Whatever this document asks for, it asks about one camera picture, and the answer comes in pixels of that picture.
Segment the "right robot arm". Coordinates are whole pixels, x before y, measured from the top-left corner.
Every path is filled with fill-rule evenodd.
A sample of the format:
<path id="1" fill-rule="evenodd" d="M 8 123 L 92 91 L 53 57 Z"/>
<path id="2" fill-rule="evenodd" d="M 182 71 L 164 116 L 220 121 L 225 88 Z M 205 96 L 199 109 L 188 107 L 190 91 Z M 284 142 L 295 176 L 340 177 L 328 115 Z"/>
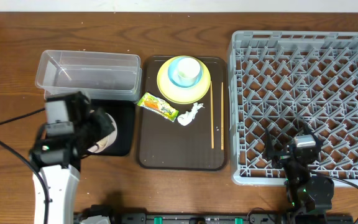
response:
<path id="1" fill-rule="evenodd" d="M 262 157 L 271 162 L 274 169 L 285 171 L 285 187 L 288 201 L 293 208 L 281 217 L 282 223 L 327 223 L 326 211 L 332 209 L 334 182 L 324 176 L 311 175 L 308 165 L 317 160 L 322 143 L 307 126 L 303 134 L 295 136 L 280 150 L 273 146 L 269 130 Z"/>

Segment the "white bowl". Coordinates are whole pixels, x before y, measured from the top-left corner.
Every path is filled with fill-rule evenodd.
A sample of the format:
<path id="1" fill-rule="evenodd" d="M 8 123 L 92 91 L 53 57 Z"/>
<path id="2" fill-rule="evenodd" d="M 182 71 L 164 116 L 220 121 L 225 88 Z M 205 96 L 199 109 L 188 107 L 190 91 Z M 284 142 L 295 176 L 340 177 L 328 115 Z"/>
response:
<path id="1" fill-rule="evenodd" d="M 94 146 L 88 148 L 88 152 L 99 154 L 102 151 L 104 151 L 107 147 L 112 145 L 117 139 L 117 124 L 116 124 L 114 118 L 110 114 L 108 114 L 108 113 L 106 113 L 106 114 L 110 118 L 111 124 L 113 125 L 114 130 L 109 135 L 107 135 L 106 137 L 99 140 Z"/>

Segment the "green orange snack wrapper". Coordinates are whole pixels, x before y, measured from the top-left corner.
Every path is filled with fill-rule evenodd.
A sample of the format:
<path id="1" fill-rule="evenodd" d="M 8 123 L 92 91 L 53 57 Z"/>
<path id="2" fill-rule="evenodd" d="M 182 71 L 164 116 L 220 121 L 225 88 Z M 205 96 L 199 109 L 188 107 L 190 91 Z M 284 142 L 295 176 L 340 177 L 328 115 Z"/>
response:
<path id="1" fill-rule="evenodd" d="M 174 122 L 178 116 L 178 110 L 172 107 L 165 100 L 151 95 L 146 92 L 143 97 L 137 102 L 137 105 L 147 110 L 153 111 L 164 118 Z"/>

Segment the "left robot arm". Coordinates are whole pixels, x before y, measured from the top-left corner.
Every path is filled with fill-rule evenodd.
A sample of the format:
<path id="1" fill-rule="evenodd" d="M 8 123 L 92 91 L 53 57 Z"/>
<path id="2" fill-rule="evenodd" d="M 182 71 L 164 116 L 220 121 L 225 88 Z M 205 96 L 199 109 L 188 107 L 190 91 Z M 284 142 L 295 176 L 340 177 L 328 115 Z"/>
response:
<path id="1" fill-rule="evenodd" d="M 45 100 L 46 123 L 29 151 L 34 166 L 35 223 L 73 223 L 81 160 L 117 139 L 117 124 L 102 108 L 92 109 L 82 92 Z"/>

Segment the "white tissue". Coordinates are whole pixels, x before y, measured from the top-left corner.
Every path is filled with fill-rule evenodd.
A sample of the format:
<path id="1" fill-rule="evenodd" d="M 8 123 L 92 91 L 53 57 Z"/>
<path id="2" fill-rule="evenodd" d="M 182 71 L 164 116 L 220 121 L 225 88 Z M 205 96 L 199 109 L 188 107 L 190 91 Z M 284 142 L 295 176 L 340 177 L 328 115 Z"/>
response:
<path id="1" fill-rule="evenodd" d="M 203 108 L 202 103 L 193 103 L 193 107 L 190 111 L 186 111 L 185 113 L 178 116 L 177 120 L 180 125 L 187 126 L 194 119 L 199 109 Z"/>

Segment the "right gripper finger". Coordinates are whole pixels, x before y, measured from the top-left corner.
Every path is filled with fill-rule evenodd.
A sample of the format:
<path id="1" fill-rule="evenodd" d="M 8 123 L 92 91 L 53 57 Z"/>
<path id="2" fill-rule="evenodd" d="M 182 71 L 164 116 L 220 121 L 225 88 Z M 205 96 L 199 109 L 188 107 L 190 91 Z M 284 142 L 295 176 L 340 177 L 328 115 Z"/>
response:
<path id="1" fill-rule="evenodd" d="M 300 126 L 303 130 L 303 136 L 307 136 L 309 140 L 313 140 L 315 145 L 322 145 L 321 140 L 315 135 L 307 122 L 302 121 Z"/>
<path id="2" fill-rule="evenodd" d="M 273 146 L 272 137 L 269 133 L 268 129 L 265 129 L 265 145 L 264 145 L 264 152 L 263 152 L 263 158 L 264 159 L 274 159 L 274 157 L 277 157 L 278 151 Z"/>

